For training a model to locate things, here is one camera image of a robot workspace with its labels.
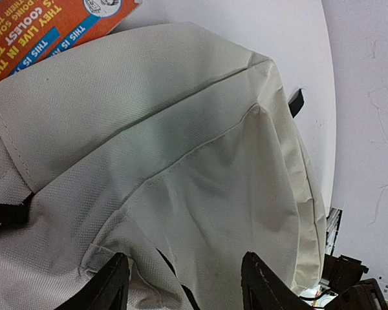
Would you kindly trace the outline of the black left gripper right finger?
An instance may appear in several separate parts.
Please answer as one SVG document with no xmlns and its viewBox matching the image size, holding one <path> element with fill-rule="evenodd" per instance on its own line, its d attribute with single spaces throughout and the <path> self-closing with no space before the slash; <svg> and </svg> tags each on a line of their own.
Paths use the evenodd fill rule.
<svg viewBox="0 0 388 310">
<path fill-rule="evenodd" d="M 242 259 L 241 287 L 246 310 L 311 309 L 253 252 Z"/>
</svg>

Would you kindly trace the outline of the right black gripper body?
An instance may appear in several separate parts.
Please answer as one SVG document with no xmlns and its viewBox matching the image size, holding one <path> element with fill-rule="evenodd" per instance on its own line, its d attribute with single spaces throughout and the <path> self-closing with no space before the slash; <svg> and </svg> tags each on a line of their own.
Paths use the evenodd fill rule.
<svg viewBox="0 0 388 310">
<path fill-rule="evenodd" d="M 321 284 L 326 293 L 317 309 L 388 309 L 388 284 L 363 278 L 369 268 L 348 256 L 325 256 Z"/>
</svg>

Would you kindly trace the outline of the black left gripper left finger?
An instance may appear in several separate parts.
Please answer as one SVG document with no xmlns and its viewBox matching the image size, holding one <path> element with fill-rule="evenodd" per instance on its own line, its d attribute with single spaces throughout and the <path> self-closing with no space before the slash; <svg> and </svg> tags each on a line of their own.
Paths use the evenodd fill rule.
<svg viewBox="0 0 388 310">
<path fill-rule="evenodd" d="M 116 253 L 92 279 L 57 310 L 127 309 L 129 264 L 123 253 Z"/>
</svg>

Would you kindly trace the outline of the beige canvas backpack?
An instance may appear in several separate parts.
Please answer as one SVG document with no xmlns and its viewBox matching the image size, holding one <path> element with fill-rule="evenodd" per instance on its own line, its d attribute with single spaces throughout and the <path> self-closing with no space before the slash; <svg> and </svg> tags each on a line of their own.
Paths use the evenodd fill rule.
<svg viewBox="0 0 388 310">
<path fill-rule="evenodd" d="M 117 253 L 129 309 L 241 309 L 246 253 L 300 294 L 325 234 L 269 57 L 177 23 L 0 81 L 0 309 L 55 309 Z"/>
</svg>

